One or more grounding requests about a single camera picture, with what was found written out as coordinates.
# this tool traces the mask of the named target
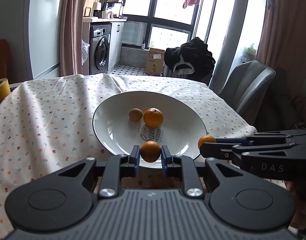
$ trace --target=curtain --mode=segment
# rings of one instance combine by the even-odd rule
[[[267,0],[256,60],[287,72],[290,98],[306,78],[306,0]]]
[[[61,76],[82,74],[84,0],[64,0],[60,32]]]

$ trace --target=plate rim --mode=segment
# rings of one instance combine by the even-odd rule
[[[176,98],[174,98],[174,97],[171,97],[171,96],[169,96],[169,95],[165,95],[165,94],[162,94],[162,93],[151,92],[151,91],[144,91],[144,90],[126,91],[126,92],[122,92],[122,93],[118,93],[118,94],[112,95],[112,96],[110,96],[110,97],[104,99],[104,100],[98,105],[98,107],[95,109],[95,111],[94,111],[94,113],[93,113],[93,117],[92,117],[92,128],[93,128],[93,132],[94,132],[94,134],[95,134],[97,140],[98,140],[99,143],[100,143],[107,151],[109,151],[111,154],[113,154],[113,155],[118,155],[118,154],[116,154],[110,147],[104,146],[104,144],[103,144],[103,143],[101,142],[101,140],[99,139],[99,136],[97,135],[97,133],[96,133],[96,131],[95,131],[95,128],[94,128],[94,117],[95,117],[95,113],[96,113],[96,111],[98,110],[98,108],[101,106],[101,104],[103,104],[103,103],[104,103],[106,100],[108,100],[109,98],[114,97],[114,96],[117,96],[117,95],[122,95],[122,94],[125,94],[125,93],[134,93],[134,92],[146,92],[146,93],[160,94],[160,95],[163,95],[163,96],[166,96],[166,97],[170,97],[170,98],[172,98],[172,99],[175,99],[175,100],[181,102],[181,103],[184,104],[185,106],[189,107],[189,108],[199,117],[199,119],[201,120],[201,122],[202,122],[202,124],[203,124],[203,126],[204,126],[204,128],[205,128],[206,134],[208,134],[207,128],[206,128],[205,123],[203,122],[202,118],[198,115],[197,112],[195,112],[194,109],[192,109],[192,108],[191,108],[190,106],[188,106],[186,103],[183,103],[182,101],[180,101],[180,100],[178,100],[178,99],[176,99]],[[199,153],[195,158],[193,158],[193,160],[197,159],[199,156],[200,156],[200,153]],[[140,164],[139,164],[139,166],[140,166],[140,167],[145,167],[145,168],[151,168],[151,169],[161,169],[161,168],[162,168],[162,164],[161,164],[161,167],[159,167],[159,166],[158,166],[158,167],[157,167],[157,166],[154,166],[154,167],[153,167],[153,166],[140,165]]]

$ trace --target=tiled floor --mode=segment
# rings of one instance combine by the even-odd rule
[[[112,71],[111,74],[147,76],[145,73],[145,68],[130,67],[130,66],[124,66],[124,65],[119,65],[116,69]]]

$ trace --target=plastic bag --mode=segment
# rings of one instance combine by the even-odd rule
[[[89,47],[90,47],[90,44],[84,42],[82,40],[82,65],[86,62],[87,60],[87,54],[89,52]]]

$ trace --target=floral tablecloth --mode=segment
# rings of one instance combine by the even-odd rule
[[[14,188],[88,156],[100,161],[110,157],[93,133],[93,113],[106,98],[134,90],[184,102],[214,137],[256,132],[205,84],[190,80],[98,74],[24,82],[0,104],[0,238],[12,231],[4,202]],[[124,188],[177,185],[176,180],[162,179],[160,170],[146,168],[138,178],[122,180]]]

